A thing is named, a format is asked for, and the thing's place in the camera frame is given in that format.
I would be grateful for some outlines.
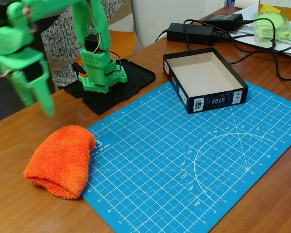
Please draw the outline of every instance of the cardboard box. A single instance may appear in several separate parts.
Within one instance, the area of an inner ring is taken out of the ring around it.
[[[259,0],[258,12],[261,11],[266,3],[280,10],[281,14],[287,15],[289,21],[291,21],[291,0]]]
[[[189,114],[246,102],[248,85],[214,48],[165,54],[163,69]]]

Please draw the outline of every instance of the patterned fabric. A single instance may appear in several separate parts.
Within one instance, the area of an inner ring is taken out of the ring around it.
[[[123,2],[124,0],[102,0],[108,19],[115,14]],[[77,43],[71,7],[67,8],[41,36],[45,53],[54,60],[72,62],[80,54],[82,46]],[[53,71],[51,75],[58,86],[66,86],[77,80],[71,65],[60,71]]]

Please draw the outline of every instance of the wooden desk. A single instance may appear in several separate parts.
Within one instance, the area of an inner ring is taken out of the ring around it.
[[[218,13],[234,12],[230,5]],[[204,46],[192,45],[192,49]],[[244,54],[229,42],[215,48],[227,61]],[[52,132],[70,124],[88,127],[103,117],[167,82],[162,70],[164,53],[185,51],[185,43],[165,39],[131,55],[129,60],[156,73],[154,83],[131,100],[97,116],[64,91],[53,96],[56,115],[45,117],[39,105],[24,109],[0,122],[0,233],[109,233],[112,229],[84,201],[53,197],[22,177],[34,150]],[[281,73],[291,77],[291,60],[279,57]],[[245,80],[291,100],[291,82],[278,79],[272,56],[254,55],[234,69]],[[217,224],[213,233],[291,233],[291,148]]]

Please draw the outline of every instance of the black power brick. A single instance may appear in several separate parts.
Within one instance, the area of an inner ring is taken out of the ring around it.
[[[202,22],[225,31],[236,31],[243,24],[242,14],[210,15]]]
[[[187,24],[188,42],[191,44],[211,45],[213,42],[213,27]],[[186,42],[183,23],[172,23],[167,30],[167,40]]]

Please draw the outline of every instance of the grid lines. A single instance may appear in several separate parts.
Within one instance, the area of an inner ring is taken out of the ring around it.
[[[117,232],[208,232],[291,145],[291,103],[250,85],[188,115],[170,83],[89,128],[83,197]]]

